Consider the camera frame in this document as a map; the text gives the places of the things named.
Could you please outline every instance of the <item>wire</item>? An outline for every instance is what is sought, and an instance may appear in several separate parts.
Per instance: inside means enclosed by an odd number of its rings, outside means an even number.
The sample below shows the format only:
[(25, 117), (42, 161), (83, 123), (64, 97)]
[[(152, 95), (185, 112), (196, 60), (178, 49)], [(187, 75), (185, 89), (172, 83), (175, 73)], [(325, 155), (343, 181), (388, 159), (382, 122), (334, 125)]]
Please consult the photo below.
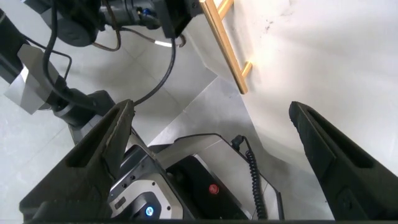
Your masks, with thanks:
[[(38, 46), (38, 47), (40, 47), (40, 48), (43, 48), (44, 50), (46, 49), (45, 46), (43, 46), (43, 45), (39, 44), (38, 42), (32, 40), (30, 37), (26, 36), (25, 34), (22, 34), (22, 35), (23, 35), (23, 36), (25, 37), (25, 39), (28, 40), (30, 43), (32, 43), (32, 44), (34, 44), (34, 45), (36, 45), (36, 46)], [(65, 75), (63, 76), (63, 78), (66, 80), (66, 79), (67, 79), (67, 76), (68, 76), (68, 74), (69, 74), (70, 67), (72, 66), (72, 58), (71, 58), (71, 56), (69, 56), (69, 55), (67, 55), (67, 54), (65, 54), (65, 53), (62, 53), (62, 52), (57, 52), (56, 50), (51, 50), (51, 53), (55, 53), (55, 54), (57, 54), (57, 55), (61, 55), (61, 56), (64, 56), (64, 57), (66, 57), (66, 58), (69, 59), (69, 64), (68, 64), (67, 70), (65, 71)]]
[(248, 145), (248, 151), (246, 152), (246, 157), (249, 161), (250, 167), (250, 174), (252, 178), (252, 191), (254, 197), (254, 204), (256, 205), (257, 210), (257, 217), (258, 219), (267, 219), (267, 210), (266, 204), (264, 203), (264, 197), (262, 196), (262, 189), (261, 189), (261, 179), (260, 179), (260, 172), (257, 167), (256, 157), (250, 147), (249, 141), (245, 136), (242, 136), (246, 144)]
[(86, 108), (88, 110), (96, 111), (95, 102), (93, 100), (90, 102), (90, 104), (77, 102), (70, 95), (67, 95), (67, 94), (61, 92), (60, 90), (58, 90), (57, 87), (55, 86), (54, 81), (50, 77), (50, 73), (49, 73), (50, 55), (54, 48), (55, 41), (57, 40), (57, 33), (58, 33), (56, 0), (51, 0), (51, 4), (52, 4), (52, 7), (51, 7), (51, 36), (50, 36), (49, 43), (47, 44), (47, 47), (46, 47), (46, 49), (44, 51), (44, 55), (43, 55), (44, 76), (49, 81), (50, 85), (52, 86), (52, 90), (54, 91), (54, 93), (56, 93), (59, 97), (61, 97), (62, 99), (64, 99), (65, 101), (67, 101), (71, 104), (81, 106), (82, 108)]
[(97, 47), (97, 48), (99, 48), (99, 49), (102, 49), (102, 50), (107, 50), (107, 51), (110, 51), (110, 52), (115, 52), (115, 51), (117, 51), (117, 50), (120, 49), (121, 42), (122, 42), (122, 41), (121, 41), (121, 36), (120, 36), (120, 31), (119, 31), (119, 28), (118, 28), (118, 23), (116, 22), (116, 17), (114, 16), (114, 13), (113, 13), (113, 11), (112, 11), (112, 9), (111, 9), (111, 6), (109, 5), (108, 0), (102, 0), (102, 2), (103, 2), (103, 4), (105, 5), (106, 9), (108, 10), (109, 15), (111, 16), (111, 19), (112, 19), (112, 27), (113, 27), (114, 31), (116, 32), (116, 38), (117, 38), (118, 42), (117, 42), (117, 44), (116, 44), (116, 48), (114, 48), (114, 49), (109, 48), (109, 47), (106, 47), (106, 46), (104, 46), (104, 45), (102, 45), (102, 44), (99, 44), (99, 43), (97, 43), (97, 42), (94, 42), (94, 43), (93, 43), (93, 46), (95, 46), (95, 47)]
[(137, 100), (134, 103), (134, 106), (137, 106), (137, 105), (145, 102), (146, 100), (148, 100), (151, 96), (153, 96), (163, 86), (163, 84), (169, 78), (170, 73), (172, 72), (172, 69), (173, 69), (173, 66), (174, 66), (175, 54), (176, 54), (175, 39), (171, 39), (171, 42), (172, 42), (172, 57), (170, 59), (169, 68), (167, 69), (166, 74), (164, 75), (164, 77), (162, 78), (160, 83), (157, 84), (157, 86), (152, 91), (150, 91), (148, 94), (146, 94), (144, 97), (142, 97), (141, 99)]
[[(167, 43), (167, 42), (163, 42), (163, 41), (159, 41), (159, 40), (155, 40), (153, 38), (150, 38), (144, 34), (141, 34), (140, 32), (127, 28), (127, 27), (121, 27), (120, 31), (128, 31), (128, 32), (132, 32), (133, 34), (137, 34), (138, 36), (142, 37), (143, 39), (148, 40), (149, 42), (153, 43), (153, 44), (157, 44), (163, 47), (172, 47), (171, 43)], [(185, 38), (185, 36), (183, 34), (180, 35), (181, 38), (181, 44), (178, 45), (179, 48), (183, 47), (186, 43), (187, 43), (187, 39)]]

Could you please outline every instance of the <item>blue led indicator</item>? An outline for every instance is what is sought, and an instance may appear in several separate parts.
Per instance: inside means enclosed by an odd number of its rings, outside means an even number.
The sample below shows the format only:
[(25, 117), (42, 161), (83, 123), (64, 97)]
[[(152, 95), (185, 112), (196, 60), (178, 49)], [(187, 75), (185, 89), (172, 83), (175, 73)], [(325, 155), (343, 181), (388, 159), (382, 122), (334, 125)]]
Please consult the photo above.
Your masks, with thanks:
[(152, 216), (154, 214), (154, 208), (148, 206), (147, 209), (145, 209), (145, 214), (147, 214), (147, 216)]

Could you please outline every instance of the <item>red button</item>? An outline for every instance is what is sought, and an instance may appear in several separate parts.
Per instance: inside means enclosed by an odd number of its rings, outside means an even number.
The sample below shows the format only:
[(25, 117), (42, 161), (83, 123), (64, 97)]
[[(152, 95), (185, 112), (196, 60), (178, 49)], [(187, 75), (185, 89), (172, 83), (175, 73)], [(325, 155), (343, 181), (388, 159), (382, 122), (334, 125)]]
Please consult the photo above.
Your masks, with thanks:
[(211, 194), (218, 194), (219, 191), (220, 191), (220, 190), (219, 190), (219, 188), (218, 188), (217, 185), (215, 185), (215, 184), (210, 184), (210, 186), (209, 186), (209, 192), (210, 192)]

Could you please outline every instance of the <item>metal frame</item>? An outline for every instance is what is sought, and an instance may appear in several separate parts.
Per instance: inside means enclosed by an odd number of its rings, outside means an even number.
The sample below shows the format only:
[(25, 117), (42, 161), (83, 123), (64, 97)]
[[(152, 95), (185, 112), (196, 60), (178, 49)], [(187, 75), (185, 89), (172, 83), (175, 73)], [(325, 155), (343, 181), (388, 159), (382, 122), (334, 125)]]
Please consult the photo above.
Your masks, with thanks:
[(240, 69), (238, 60), (236, 59), (231, 42), (229, 41), (222, 22), (222, 19), (224, 19), (224, 16), (229, 11), (233, 3), (234, 0), (223, 0), (217, 8), (213, 0), (200, 0), (200, 6), (203, 9), (203, 13), (206, 16), (214, 37), (224, 55), (226, 63), (232, 72), (236, 85), (241, 94), (246, 94), (248, 92), (248, 86), (244, 79), (251, 71), (252, 63), (246, 62), (243, 69)]

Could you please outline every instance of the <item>black cable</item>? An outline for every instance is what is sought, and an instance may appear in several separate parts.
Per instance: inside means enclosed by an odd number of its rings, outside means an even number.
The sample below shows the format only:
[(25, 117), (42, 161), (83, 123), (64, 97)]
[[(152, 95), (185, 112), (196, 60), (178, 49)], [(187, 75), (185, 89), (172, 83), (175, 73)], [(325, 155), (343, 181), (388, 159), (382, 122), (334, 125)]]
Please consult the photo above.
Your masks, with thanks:
[(134, 106), (137, 106), (143, 102), (145, 102), (146, 100), (148, 100), (151, 96), (153, 96), (162, 86), (163, 84), (166, 82), (166, 80), (168, 79), (168, 77), (170, 76), (170, 73), (172, 72), (173, 66), (174, 66), (174, 61), (175, 61), (175, 54), (176, 54), (176, 49), (175, 49), (175, 39), (171, 39), (172, 42), (172, 58), (170, 59), (170, 64), (169, 64), (169, 68), (166, 71), (166, 74), (164, 75), (164, 77), (162, 78), (162, 80), (160, 81), (159, 84), (157, 84), (157, 86), (150, 91), (148, 94), (146, 94), (144, 97), (142, 97), (141, 99), (137, 100), (136, 102), (134, 102)]
[(245, 136), (238, 135), (232, 140), (232, 147), (239, 151), (239, 146), (245, 141), (248, 146), (246, 157), (249, 162), (250, 174), (252, 178), (252, 192), (254, 197), (254, 204), (256, 205), (258, 219), (268, 219), (267, 208), (264, 202), (261, 188), (260, 171), (257, 166), (256, 157), (254, 156), (253, 150), (250, 147), (249, 141)]
[(105, 5), (106, 10), (108, 10), (109, 15), (111, 16), (111, 19), (112, 19), (112, 27), (113, 27), (113, 29), (114, 29), (114, 31), (115, 31), (115, 33), (116, 33), (116, 41), (117, 41), (117, 43), (116, 43), (116, 47), (113, 48), (113, 49), (112, 49), (112, 48), (109, 48), (109, 47), (107, 47), (107, 46), (104, 46), (104, 45), (102, 45), (102, 44), (99, 44), (99, 43), (97, 43), (97, 42), (94, 42), (94, 43), (93, 43), (93, 46), (95, 46), (95, 47), (97, 47), (97, 48), (99, 48), (99, 49), (102, 49), (102, 50), (107, 50), (107, 51), (110, 51), (110, 52), (115, 52), (115, 51), (118, 51), (118, 50), (120, 49), (121, 44), (122, 44), (122, 40), (121, 40), (121, 36), (120, 36), (120, 31), (119, 31), (119, 28), (118, 28), (118, 22), (116, 21), (116, 17), (115, 17), (115, 15), (114, 15), (113, 11), (112, 11), (111, 6), (109, 5), (108, 0), (102, 0), (102, 3)]
[(56, 93), (59, 97), (61, 97), (62, 99), (64, 99), (65, 101), (67, 101), (71, 104), (81, 106), (82, 108), (86, 108), (88, 110), (96, 111), (95, 102), (93, 100), (91, 100), (90, 103), (80, 103), (80, 102), (74, 100), (70, 95), (67, 95), (64, 92), (59, 91), (56, 88), (54, 81), (50, 77), (50, 73), (49, 73), (50, 55), (51, 55), (51, 51), (54, 48), (55, 41), (57, 40), (57, 33), (58, 33), (56, 0), (51, 0), (51, 4), (52, 4), (52, 7), (51, 7), (51, 36), (50, 36), (49, 43), (47, 44), (47, 47), (46, 47), (46, 49), (44, 51), (44, 55), (43, 55), (44, 76), (49, 81), (50, 85), (52, 86), (52, 90), (54, 91), (54, 93)]
[[(32, 44), (34, 44), (34, 45), (36, 45), (36, 46), (38, 46), (38, 47), (40, 47), (40, 48), (43, 48), (44, 50), (46, 49), (45, 46), (43, 46), (43, 45), (39, 44), (38, 42), (32, 40), (30, 37), (28, 37), (28, 36), (26, 36), (26, 35), (24, 35), (24, 34), (23, 34), (23, 36), (24, 36), (25, 39), (26, 39), (27, 41), (29, 41), (30, 43), (32, 43)], [(67, 54), (65, 54), (65, 53), (62, 53), (62, 52), (57, 52), (56, 50), (51, 50), (51, 53), (55, 53), (55, 54), (57, 54), (57, 55), (61, 55), (61, 56), (64, 56), (64, 57), (66, 57), (66, 58), (69, 59), (69, 64), (68, 64), (67, 70), (65, 71), (65, 75), (63, 76), (63, 78), (66, 80), (66, 79), (67, 79), (67, 76), (68, 76), (68, 74), (69, 74), (70, 67), (72, 66), (72, 58), (71, 58), (71, 56), (69, 56), (69, 55), (67, 55)]]

